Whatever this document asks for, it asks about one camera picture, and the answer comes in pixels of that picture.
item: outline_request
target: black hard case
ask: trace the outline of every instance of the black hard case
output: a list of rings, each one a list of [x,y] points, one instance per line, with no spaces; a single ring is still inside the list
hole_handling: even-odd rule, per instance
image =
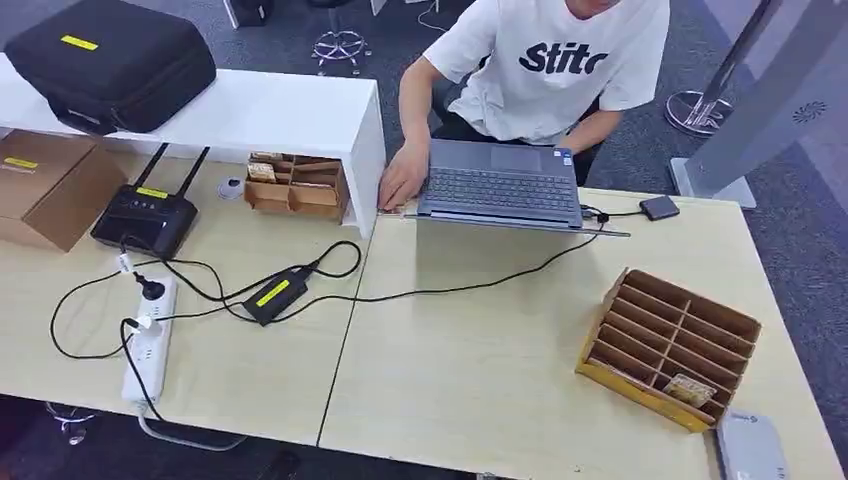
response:
[[[216,74],[191,22],[119,0],[82,0],[5,52],[62,123],[95,135],[155,130]]]

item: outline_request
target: power adapter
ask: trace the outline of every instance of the power adapter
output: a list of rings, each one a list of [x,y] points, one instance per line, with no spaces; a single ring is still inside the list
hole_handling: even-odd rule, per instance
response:
[[[244,309],[263,327],[302,297],[308,290],[306,280],[316,265],[301,267],[296,272],[284,272],[268,282],[244,302]]]

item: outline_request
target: cardboard organizer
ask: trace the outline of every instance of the cardboard organizer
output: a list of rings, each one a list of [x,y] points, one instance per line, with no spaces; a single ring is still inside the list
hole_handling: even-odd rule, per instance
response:
[[[702,432],[716,426],[733,400],[760,328],[735,310],[625,270],[607,294],[576,371]],[[687,398],[690,391],[681,392],[678,381],[714,393]]]
[[[274,175],[273,181],[246,178],[244,198],[253,209],[341,222],[350,199],[341,161],[256,152],[250,163],[270,165]]]

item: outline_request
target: wooden table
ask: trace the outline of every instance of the wooden table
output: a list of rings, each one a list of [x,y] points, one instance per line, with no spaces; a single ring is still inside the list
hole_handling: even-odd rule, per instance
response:
[[[584,190],[609,212],[645,195]],[[763,323],[733,407],[769,416],[791,478],[843,478],[745,220],[731,203],[616,219],[547,270],[498,287],[358,303],[319,446],[510,478],[718,479],[713,435],[576,375],[592,315],[625,267]],[[361,296],[485,282],[585,237],[381,217]]]
[[[131,178],[143,165],[132,157],[120,164]],[[163,159],[149,185],[176,191],[190,167],[190,161]],[[336,240],[356,241],[367,248],[352,228],[260,214],[243,199],[219,199],[218,183],[243,174],[244,166],[204,164],[188,192],[200,215],[179,252],[179,258],[214,266],[227,291],[317,258]],[[135,415],[121,399],[127,366],[123,356],[70,360],[53,349],[48,336],[48,321],[59,298],[78,284],[114,272],[116,252],[87,236],[68,254],[0,246],[0,364],[4,365],[0,392]],[[344,271],[353,261],[352,252],[340,249],[322,269]],[[214,279],[205,269],[181,270],[207,292],[216,293]],[[155,278],[164,270],[151,266],[143,272]],[[309,281],[307,299],[353,295],[358,282],[359,272],[344,280],[315,276]],[[115,348],[120,342],[119,322],[135,316],[139,294],[131,277],[119,276],[71,297],[57,321],[62,345],[77,354]],[[216,306],[179,285],[177,313]],[[349,302],[320,303],[267,328],[226,313],[176,320],[158,410],[177,423],[315,445],[351,309]]]

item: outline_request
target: gray laptop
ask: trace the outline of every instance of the gray laptop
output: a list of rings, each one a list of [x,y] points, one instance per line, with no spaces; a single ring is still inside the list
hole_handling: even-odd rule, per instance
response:
[[[557,153],[551,147],[434,139],[418,215],[584,232],[574,166]]]

